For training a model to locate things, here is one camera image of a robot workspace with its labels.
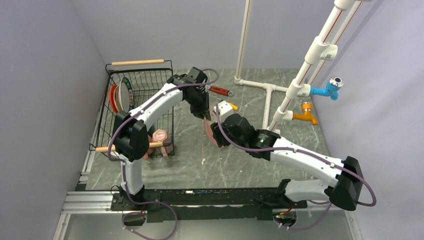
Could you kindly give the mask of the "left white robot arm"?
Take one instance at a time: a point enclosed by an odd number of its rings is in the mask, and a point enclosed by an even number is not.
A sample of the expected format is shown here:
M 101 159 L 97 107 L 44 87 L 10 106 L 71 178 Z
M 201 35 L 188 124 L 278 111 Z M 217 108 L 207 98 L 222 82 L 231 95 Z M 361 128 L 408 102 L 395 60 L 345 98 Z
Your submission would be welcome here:
M 141 159 L 150 148 L 149 129 L 159 117 L 181 102 L 190 105 L 190 112 L 196 118 L 210 120 L 209 94 L 205 89 L 207 83 L 205 71 L 192 67 L 187 74 L 171 76 L 142 105 L 116 114 L 107 154 L 110 161 L 121 163 L 119 191 L 126 194 L 123 202 L 129 209 L 137 210 L 144 203 Z

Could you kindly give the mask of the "beige pink plate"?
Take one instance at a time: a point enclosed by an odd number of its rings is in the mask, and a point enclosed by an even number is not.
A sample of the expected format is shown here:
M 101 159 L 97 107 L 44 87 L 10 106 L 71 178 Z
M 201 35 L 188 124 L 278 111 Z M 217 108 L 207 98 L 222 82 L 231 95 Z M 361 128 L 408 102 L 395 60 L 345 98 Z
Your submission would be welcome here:
M 212 124 L 214 123 L 215 123 L 214 121 L 208 120 L 206 117 L 203 118 L 203 128 L 206 132 L 206 136 L 215 147 L 218 147 L 219 145 L 213 135 L 214 132 L 213 132 Z

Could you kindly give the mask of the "black wire dish rack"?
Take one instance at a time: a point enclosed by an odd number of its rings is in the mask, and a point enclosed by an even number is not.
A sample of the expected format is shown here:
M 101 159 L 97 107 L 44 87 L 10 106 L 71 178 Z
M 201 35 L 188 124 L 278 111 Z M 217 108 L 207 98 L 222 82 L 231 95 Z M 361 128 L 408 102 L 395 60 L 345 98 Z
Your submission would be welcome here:
M 107 71 L 94 150 L 112 162 L 135 166 L 160 150 L 174 151 L 174 106 L 186 86 L 172 68 Z

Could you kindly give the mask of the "light pink mug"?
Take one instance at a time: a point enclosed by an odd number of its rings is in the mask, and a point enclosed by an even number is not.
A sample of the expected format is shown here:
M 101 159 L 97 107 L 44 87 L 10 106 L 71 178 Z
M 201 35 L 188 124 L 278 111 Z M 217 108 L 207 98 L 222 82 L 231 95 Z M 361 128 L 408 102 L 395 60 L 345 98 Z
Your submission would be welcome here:
M 158 129 L 152 134 L 152 140 L 156 143 L 162 143 L 159 147 L 160 153 L 164 158 L 168 158 L 174 150 L 171 135 L 164 129 Z

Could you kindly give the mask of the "orange bowl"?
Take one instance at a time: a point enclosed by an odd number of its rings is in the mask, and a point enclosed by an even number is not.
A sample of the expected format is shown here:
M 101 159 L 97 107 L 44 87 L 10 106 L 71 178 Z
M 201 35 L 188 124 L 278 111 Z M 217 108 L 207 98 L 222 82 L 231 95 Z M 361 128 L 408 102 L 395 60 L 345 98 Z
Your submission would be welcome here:
M 117 87 L 118 86 L 116 84 L 113 84 L 109 90 L 109 104 L 112 107 L 112 110 L 114 113 L 117 113 L 119 111 L 116 105 L 116 97 L 115 97 L 115 92 Z

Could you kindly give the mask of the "cream plate with flowers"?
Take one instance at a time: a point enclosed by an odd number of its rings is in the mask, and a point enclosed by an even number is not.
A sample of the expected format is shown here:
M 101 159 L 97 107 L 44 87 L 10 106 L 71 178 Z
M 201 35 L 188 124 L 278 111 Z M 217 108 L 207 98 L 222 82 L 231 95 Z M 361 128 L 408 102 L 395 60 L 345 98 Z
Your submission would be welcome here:
M 122 110 L 119 93 L 120 93 L 120 87 L 116 85 L 116 88 L 114 90 L 114 104 L 116 108 L 116 111 L 115 111 L 116 113 Z

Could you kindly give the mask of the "salmon pink mug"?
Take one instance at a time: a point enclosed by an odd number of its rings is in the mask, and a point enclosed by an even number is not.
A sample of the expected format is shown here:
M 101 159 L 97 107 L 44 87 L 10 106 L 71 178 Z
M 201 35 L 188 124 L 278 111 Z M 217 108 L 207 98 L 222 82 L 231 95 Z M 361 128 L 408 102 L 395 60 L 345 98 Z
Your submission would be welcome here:
M 144 160 L 148 160 L 148 159 L 149 159 L 149 157 L 150 157 L 150 155 L 151 155 L 153 152 L 154 152 L 154 149 L 153 149 L 153 148 L 149 148 L 149 149 L 147 150 L 147 152 L 143 155 L 143 159 L 144 159 Z

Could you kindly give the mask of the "teal rimmed lettered plate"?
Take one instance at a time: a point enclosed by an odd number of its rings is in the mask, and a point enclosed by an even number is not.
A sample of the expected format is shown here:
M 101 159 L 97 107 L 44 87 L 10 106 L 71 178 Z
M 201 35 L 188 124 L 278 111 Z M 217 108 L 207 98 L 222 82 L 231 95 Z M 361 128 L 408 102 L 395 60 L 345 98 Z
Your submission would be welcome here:
M 118 99 L 123 111 L 129 112 L 134 108 L 134 93 L 131 81 L 123 77 L 119 84 Z

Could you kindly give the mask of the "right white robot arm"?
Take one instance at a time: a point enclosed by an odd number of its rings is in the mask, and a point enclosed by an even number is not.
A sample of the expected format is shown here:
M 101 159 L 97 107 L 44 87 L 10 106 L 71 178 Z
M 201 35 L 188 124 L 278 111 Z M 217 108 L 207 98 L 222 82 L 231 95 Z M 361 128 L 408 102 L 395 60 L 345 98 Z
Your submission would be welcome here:
M 218 147 L 232 145 L 254 158 L 287 164 L 316 178 L 284 179 L 275 194 L 280 207 L 300 201 L 329 201 L 343 210 L 355 211 L 360 205 L 364 176 L 356 158 L 330 157 L 298 146 L 273 131 L 255 129 L 237 113 L 211 123 L 210 129 Z

